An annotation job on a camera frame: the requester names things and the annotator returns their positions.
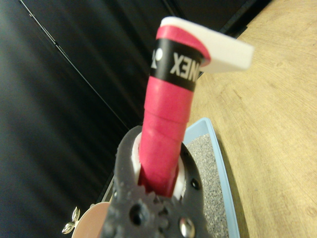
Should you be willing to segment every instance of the light blue container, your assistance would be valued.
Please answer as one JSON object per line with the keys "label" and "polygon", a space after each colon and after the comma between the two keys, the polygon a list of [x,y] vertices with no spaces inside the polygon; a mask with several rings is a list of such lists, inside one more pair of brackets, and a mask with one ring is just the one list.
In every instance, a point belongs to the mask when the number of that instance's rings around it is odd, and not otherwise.
{"label": "light blue container", "polygon": [[234,210],[234,205],[232,201],[232,195],[230,190],[230,185],[226,173],[226,169],[223,163],[222,155],[220,152],[219,144],[216,138],[216,134],[213,130],[211,121],[208,118],[201,118],[199,121],[192,124],[186,129],[184,144],[187,145],[197,137],[201,135],[209,134],[211,138],[211,144],[214,151],[214,157],[216,160],[220,185],[222,190],[224,208],[227,216],[227,225],[230,238],[239,238],[239,229],[237,223],[236,212]]}

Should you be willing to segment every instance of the wooden surface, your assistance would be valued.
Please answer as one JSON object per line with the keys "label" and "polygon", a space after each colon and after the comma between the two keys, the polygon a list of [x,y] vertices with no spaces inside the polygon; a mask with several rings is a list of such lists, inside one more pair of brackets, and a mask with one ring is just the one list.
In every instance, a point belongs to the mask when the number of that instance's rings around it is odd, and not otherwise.
{"label": "wooden surface", "polygon": [[204,74],[189,125],[213,123],[242,237],[317,238],[317,1],[275,0],[239,39],[252,67]]}

